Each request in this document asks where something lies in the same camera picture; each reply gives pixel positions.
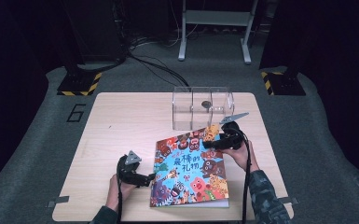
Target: gray carpet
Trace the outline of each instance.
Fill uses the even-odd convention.
[[[250,49],[253,63],[242,60],[239,35],[199,36],[187,42],[186,60],[178,62],[179,44],[137,47],[132,53],[158,58],[191,86],[229,86],[257,99],[270,142],[291,197],[296,223],[359,223],[358,171],[345,159],[328,130],[324,106],[312,82],[299,75],[306,96],[269,96],[258,65],[265,34]],[[103,64],[88,64],[98,67]],[[267,71],[284,71],[270,68]],[[168,74],[156,70],[176,85]],[[133,59],[103,72],[91,96],[58,96],[65,71],[47,74],[49,89],[34,122],[0,174],[0,223],[54,223],[46,204],[59,196],[96,95],[104,91],[172,91]],[[66,122],[76,104],[80,122]]]

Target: yellow and black striped tape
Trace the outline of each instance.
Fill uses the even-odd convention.
[[[282,73],[276,72],[276,73],[270,73],[274,75],[282,75]],[[271,84],[269,83],[269,76],[268,73],[262,72],[261,76],[263,77],[264,85],[266,86],[267,92],[269,95],[274,95],[274,90],[271,87]]]
[[[97,76],[95,76],[90,89],[88,91],[58,91],[57,95],[67,95],[67,96],[76,96],[76,95],[92,95],[97,89],[98,82],[100,81],[100,78],[103,74],[99,73]]]

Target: book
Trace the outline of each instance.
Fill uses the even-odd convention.
[[[223,154],[202,144],[216,140],[217,124],[156,143],[151,207],[228,207]]]

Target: table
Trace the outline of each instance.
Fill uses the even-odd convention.
[[[98,94],[76,154],[62,187],[55,221],[91,221],[105,203],[109,179],[121,156],[133,150],[142,158],[137,173],[153,172],[155,145],[186,131],[173,130],[171,92],[103,92]],[[287,197],[286,188],[272,150],[263,119],[252,93],[234,92],[235,114],[250,114],[237,123],[253,142],[259,166],[275,187],[278,198]],[[242,219],[244,171],[224,156],[229,208],[149,207],[150,188],[133,191],[123,204],[123,221],[224,221]],[[247,219],[255,219],[248,196]],[[292,204],[286,203],[293,217]]]
[[[251,64],[251,56],[248,48],[249,34],[251,33],[253,20],[255,17],[255,8],[258,0],[252,0],[252,9],[249,12],[235,11],[208,11],[208,10],[188,10],[186,9],[186,0],[182,5],[182,40],[179,49],[179,61],[185,60],[186,54],[186,24],[214,24],[214,25],[232,25],[246,26],[245,35],[241,38],[242,54],[245,64]]]

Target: person's arm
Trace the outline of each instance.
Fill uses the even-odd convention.
[[[135,185],[121,183],[121,193],[123,202],[130,196]],[[109,192],[106,198],[105,206],[100,208],[97,215],[90,224],[115,224],[117,222],[117,208],[118,208],[118,185],[117,175],[113,175],[110,179]]]
[[[257,223],[291,223],[290,217],[286,208],[278,200],[275,189],[267,178],[264,171],[260,170],[255,159],[255,153],[251,141],[249,142],[249,150],[251,155],[250,167],[250,183],[249,193],[252,199],[252,207],[255,212],[255,220]],[[235,162],[246,171],[246,163],[248,159],[248,152],[246,145],[237,149],[224,149],[223,153],[231,156]]]

